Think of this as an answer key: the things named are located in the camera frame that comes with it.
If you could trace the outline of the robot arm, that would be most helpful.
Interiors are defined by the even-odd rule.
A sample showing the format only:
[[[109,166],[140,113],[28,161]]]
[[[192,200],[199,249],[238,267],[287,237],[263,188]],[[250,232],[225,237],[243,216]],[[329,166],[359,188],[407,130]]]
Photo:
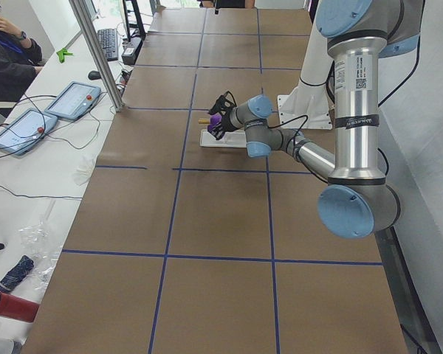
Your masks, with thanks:
[[[220,96],[210,109],[208,132],[221,139],[243,130],[250,157],[274,150],[289,154],[326,181],[317,211],[327,229],[359,238],[391,227],[400,201],[378,167],[380,126],[378,61],[418,51],[423,1],[321,1],[317,6],[307,58],[317,71],[299,80],[289,101],[301,103],[307,87],[334,84],[335,150],[306,138],[300,128],[268,125],[272,103],[264,95],[242,104]]]

